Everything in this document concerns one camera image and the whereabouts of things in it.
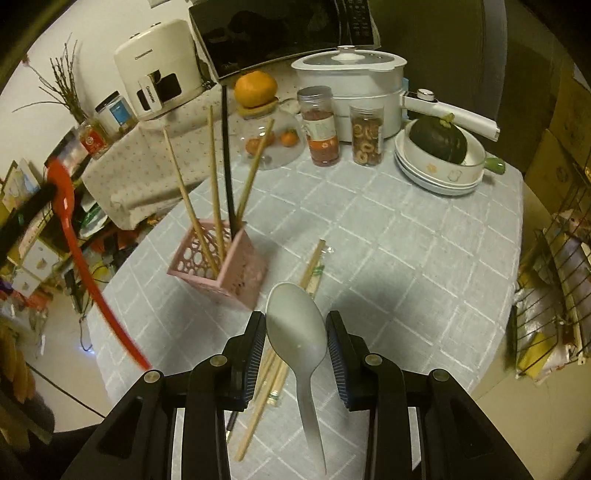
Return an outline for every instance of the wire rack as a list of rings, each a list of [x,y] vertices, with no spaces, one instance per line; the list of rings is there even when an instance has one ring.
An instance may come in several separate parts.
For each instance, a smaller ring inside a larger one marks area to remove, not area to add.
[[[541,381],[591,352],[591,170],[574,177],[559,213],[521,259],[512,310],[515,368]]]

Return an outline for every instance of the cable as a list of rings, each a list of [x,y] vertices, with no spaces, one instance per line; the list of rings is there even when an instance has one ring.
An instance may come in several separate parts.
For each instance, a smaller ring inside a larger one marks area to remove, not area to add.
[[[80,400],[78,400],[74,395],[69,394],[66,390],[64,390],[63,388],[59,387],[58,385],[55,385],[54,382],[52,382],[51,380],[49,380],[45,375],[43,375],[39,370],[37,370],[35,367],[32,367],[31,364],[27,363],[28,367],[33,370],[37,375],[39,375],[43,380],[45,380],[47,383],[49,383],[52,387],[55,387],[56,389],[58,389],[60,392],[62,392],[64,395],[67,395],[68,397],[70,397],[72,400],[74,400],[75,402],[78,402],[80,405],[82,405],[84,408],[90,410],[92,413],[96,413],[99,417],[101,418],[106,418],[102,413],[97,412],[94,408],[89,407],[88,405],[86,405],[85,403],[81,402]]]
[[[90,352],[92,350],[92,343],[87,348],[84,346],[84,343],[82,342],[82,322],[86,320],[86,314],[88,313],[89,304],[90,307],[92,307],[92,305],[94,304],[94,301],[92,303],[90,302],[90,295],[88,295],[88,297],[86,298],[86,304],[82,309],[82,315],[80,316],[80,318],[78,318],[78,325],[80,326],[80,346],[85,352]]]

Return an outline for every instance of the wooden chopstick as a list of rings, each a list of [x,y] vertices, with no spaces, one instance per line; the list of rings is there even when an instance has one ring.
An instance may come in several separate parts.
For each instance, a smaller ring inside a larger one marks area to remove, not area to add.
[[[244,190],[242,191],[242,196],[240,197],[240,204],[238,205],[238,210],[236,211],[236,223],[238,225],[242,225],[242,218],[244,217],[244,211],[246,210],[246,204],[248,203],[248,197],[251,194],[252,184],[255,181],[256,172],[258,171],[259,163],[261,162],[261,155],[265,147],[267,146],[267,135],[273,128],[273,124],[275,121],[271,118],[267,122],[265,127],[265,134],[261,137],[261,140],[258,144],[256,149],[255,158],[252,160],[251,170],[248,172],[248,178],[246,179],[246,183],[244,184]]]
[[[300,287],[303,288],[304,290],[308,287],[308,283],[310,283],[312,275],[314,274],[314,269],[316,268],[316,265],[318,264],[318,260],[320,260],[320,256],[322,255],[322,250],[324,250],[325,246],[326,246],[326,241],[324,241],[322,239],[318,240],[318,245],[316,245],[316,250],[314,250],[314,253],[310,257],[310,261],[308,262],[308,266],[306,267],[306,270],[304,271],[304,274],[301,276],[301,279],[300,279]]]
[[[276,356],[277,356],[277,354],[275,353],[273,348],[269,347],[269,349],[265,353],[265,356],[263,357],[261,364],[259,366],[258,375],[256,377],[255,391],[252,396],[253,400],[256,400],[256,398],[258,397],[261,387],[262,387],[263,383],[265,382],[265,379],[267,378],[267,374],[269,373],[269,369],[271,368],[271,364],[273,362],[273,359]],[[234,424],[236,423],[237,418],[238,418],[238,412],[233,411],[232,414],[230,415],[230,419],[228,420],[228,424],[226,425],[226,443],[229,443],[230,439],[232,438],[232,431],[234,430]]]
[[[326,242],[324,240],[321,239],[318,241],[318,245],[316,245],[316,249],[314,250],[314,253],[312,253],[310,261],[306,266],[306,270],[300,279],[299,285],[302,288],[306,288],[308,286],[308,283],[314,274],[314,269],[316,268],[316,265],[320,260],[320,256],[322,255],[322,250],[325,246]],[[276,402],[276,398],[281,395],[281,390],[285,385],[285,380],[288,373],[289,367],[287,364],[281,360],[281,358],[279,358],[273,348],[270,348],[261,361],[261,368],[259,370],[259,377],[256,380],[253,398],[256,398],[258,394],[260,394],[260,396],[257,399],[255,410],[251,417],[251,422],[249,423],[244,437],[242,438],[238,447],[238,451],[235,456],[235,460],[237,462],[242,461],[246,455],[246,450],[248,450],[248,446],[250,445],[252,437],[255,433],[255,429],[261,420],[262,413],[265,409],[265,406],[267,405],[269,397],[273,394]]]
[[[163,128],[162,132],[164,133],[164,139],[166,140],[166,146],[168,148],[170,162],[173,164],[174,171],[177,174],[178,189],[181,191],[185,207],[187,208],[187,213],[189,214],[189,218],[191,219],[191,223],[193,224],[193,229],[195,230],[195,235],[197,235],[197,238],[201,243],[202,251],[205,255],[205,260],[207,261],[209,267],[212,269],[214,275],[217,278],[217,276],[220,273],[219,268],[217,267],[217,263],[209,250],[207,241],[205,240],[205,233],[203,232],[203,227],[201,223],[199,223],[199,220],[197,220],[195,210],[193,210],[193,205],[191,204],[191,200],[189,200],[189,194],[187,193],[187,189],[185,188],[185,185],[183,183],[183,176],[181,175],[181,171],[178,167],[177,159],[174,156],[173,146],[170,143],[170,139],[168,137],[168,132],[166,131],[166,128]]]
[[[262,412],[265,410],[265,405],[267,405],[267,398],[271,392],[271,387],[273,386],[273,382],[275,381],[275,377],[277,376],[280,365],[280,358],[275,355],[275,358],[271,363],[269,377],[261,388],[261,395],[256,401],[255,410],[252,413],[251,421],[246,428],[244,437],[242,437],[242,440],[240,441],[240,445],[238,446],[238,451],[236,452],[236,456],[234,458],[234,460],[237,462],[244,460],[246,450],[248,450],[248,446],[251,444],[252,437],[255,434],[256,426],[258,425],[259,421],[261,421]]]
[[[326,241],[319,240],[318,245],[316,245],[316,250],[312,254],[310,261],[308,262],[308,266],[306,266],[306,270],[301,277],[300,280],[300,287],[306,289],[308,287],[308,283],[312,279],[312,275],[314,274],[314,269],[318,265],[318,261],[320,260],[320,256],[322,255],[322,250],[326,246]],[[285,381],[287,379],[287,375],[289,374],[290,369],[288,365],[282,360],[281,366],[279,367],[279,373],[273,382],[273,388],[271,389],[271,393],[269,394],[269,405],[275,406],[277,405],[277,401],[281,395],[283,390],[283,386],[285,385]]]
[[[213,107],[209,106],[207,115],[207,126],[209,127],[209,158],[210,158],[210,177],[212,182],[212,203],[213,203],[213,221],[216,226],[217,255],[220,258],[220,265],[226,259],[226,245],[223,239],[222,214],[220,213],[220,194],[217,189],[217,164],[216,164],[216,143],[213,132]]]

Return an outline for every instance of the orange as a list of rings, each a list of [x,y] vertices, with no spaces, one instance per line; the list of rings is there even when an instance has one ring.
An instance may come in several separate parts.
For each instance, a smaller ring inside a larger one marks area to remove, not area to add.
[[[284,147],[293,147],[300,141],[300,137],[298,137],[295,130],[285,130],[279,137],[279,140]]]
[[[268,147],[269,145],[273,145],[275,142],[275,133],[270,131],[269,134],[265,137],[267,140],[265,142],[265,146]],[[251,138],[246,142],[244,149],[250,155],[256,155],[256,149],[258,148],[258,144],[261,142],[260,138]]]
[[[243,75],[234,86],[234,98],[245,108],[269,103],[277,93],[277,82],[268,73],[255,70]]]

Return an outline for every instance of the white plastic spoon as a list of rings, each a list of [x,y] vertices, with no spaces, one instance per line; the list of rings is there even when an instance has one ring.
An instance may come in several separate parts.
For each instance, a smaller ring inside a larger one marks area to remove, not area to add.
[[[310,455],[322,475],[326,461],[312,400],[312,373],[326,355],[324,320],[314,300],[298,285],[278,283],[267,300],[267,336],[295,373],[297,403]]]

